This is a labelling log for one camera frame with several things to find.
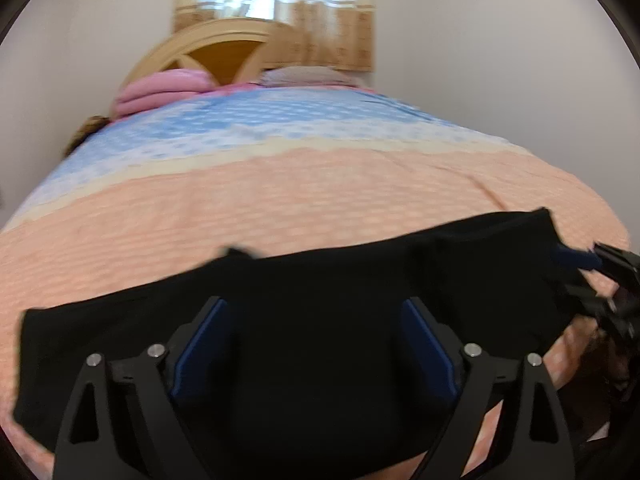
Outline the beige wooden headboard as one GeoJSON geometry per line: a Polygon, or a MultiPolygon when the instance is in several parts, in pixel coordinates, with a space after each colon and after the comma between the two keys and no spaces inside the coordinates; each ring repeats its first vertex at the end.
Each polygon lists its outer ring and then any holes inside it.
{"type": "Polygon", "coordinates": [[[299,66],[304,34],[260,18],[224,18],[179,30],[158,44],[127,75],[124,86],[165,70],[205,70],[225,86],[259,79],[265,70],[299,66]]]}

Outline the beige floral window curtain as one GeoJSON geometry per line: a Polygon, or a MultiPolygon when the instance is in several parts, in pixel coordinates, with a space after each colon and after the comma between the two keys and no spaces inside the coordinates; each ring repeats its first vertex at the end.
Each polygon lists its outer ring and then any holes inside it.
{"type": "Polygon", "coordinates": [[[374,0],[175,0],[176,32],[223,18],[260,18],[302,33],[302,60],[346,72],[374,69],[374,0]]]}

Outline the pink folded blanket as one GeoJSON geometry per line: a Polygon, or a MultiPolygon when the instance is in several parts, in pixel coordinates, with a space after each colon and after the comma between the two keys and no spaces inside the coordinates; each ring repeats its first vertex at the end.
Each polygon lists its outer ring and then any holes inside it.
{"type": "Polygon", "coordinates": [[[144,76],[115,96],[112,117],[120,119],[213,91],[218,86],[205,70],[176,68],[144,76]]]}

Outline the black pants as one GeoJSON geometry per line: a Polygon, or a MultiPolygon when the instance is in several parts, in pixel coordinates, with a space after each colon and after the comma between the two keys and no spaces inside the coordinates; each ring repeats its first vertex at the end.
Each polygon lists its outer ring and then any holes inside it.
{"type": "Polygon", "coordinates": [[[507,359],[547,352],[573,321],[582,272],[556,258],[549,211],[494,212],[391,240],[196,269],[51,309],[21,327],[14,420],[54,448],[86,357],[162,344],[209,298],[235,313],[178,421],[213,479],[357,479],[435,442],[448,404],[400,327],[418,298],[463,342],[507,359]]]}

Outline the striped pillow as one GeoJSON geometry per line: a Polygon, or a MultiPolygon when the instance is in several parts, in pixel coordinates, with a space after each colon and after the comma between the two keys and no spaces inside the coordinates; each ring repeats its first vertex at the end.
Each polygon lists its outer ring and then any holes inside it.
{"type": "Polygon", "coordinates": [[[266,70],[259,83],[264,87],[358,87],[358,81],[326,66],[288,66],[266,70]]]}

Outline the pastel patterned bed cover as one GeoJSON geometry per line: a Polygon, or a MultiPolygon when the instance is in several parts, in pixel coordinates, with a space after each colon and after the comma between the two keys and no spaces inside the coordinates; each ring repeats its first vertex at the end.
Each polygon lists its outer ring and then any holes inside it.
{"type": "Polygon", "coordinates": [[[229,245],[280,255],[540,207],[570,246],[630,244],[578,177],[367,90],[232,87],[115,122],[2,230],[2,428],[49,478],[52,454],[12,416],[18,326],[31,307],[156,281],[229,245]]]}

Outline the brown plush item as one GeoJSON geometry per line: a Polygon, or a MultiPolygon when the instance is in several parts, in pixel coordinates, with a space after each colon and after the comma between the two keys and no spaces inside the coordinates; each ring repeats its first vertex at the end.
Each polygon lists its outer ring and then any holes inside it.
{"type": "Polygon", "coordinates": [[[66,144],[63,157],[66,158],[76,151],[81,144],[111,123],[111,119],[105,116],[91,116],[74,133],[66,144]]]}

